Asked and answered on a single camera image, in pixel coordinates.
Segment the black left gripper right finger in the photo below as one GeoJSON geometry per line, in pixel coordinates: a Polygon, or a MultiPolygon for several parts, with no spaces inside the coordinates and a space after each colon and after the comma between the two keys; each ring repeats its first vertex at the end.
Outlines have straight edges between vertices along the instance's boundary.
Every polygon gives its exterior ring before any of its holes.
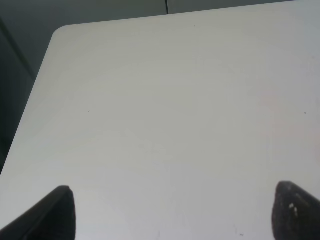
{"type": "Polygon", "coordinates": [[[320,201],[291,181],[280,181],[275,189],[271,215],[276,240],[318,240],[320,201]]]}

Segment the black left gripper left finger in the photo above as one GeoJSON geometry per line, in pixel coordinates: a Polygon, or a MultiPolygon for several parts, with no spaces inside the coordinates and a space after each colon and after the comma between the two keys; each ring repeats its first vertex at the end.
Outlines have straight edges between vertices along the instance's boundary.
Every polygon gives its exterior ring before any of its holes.
{"type": "Polygon", "coordinates": [[[58,186],[36,205],[0,230],[2,240],[74,240],[76,206],[73,191],[58,186]]]}

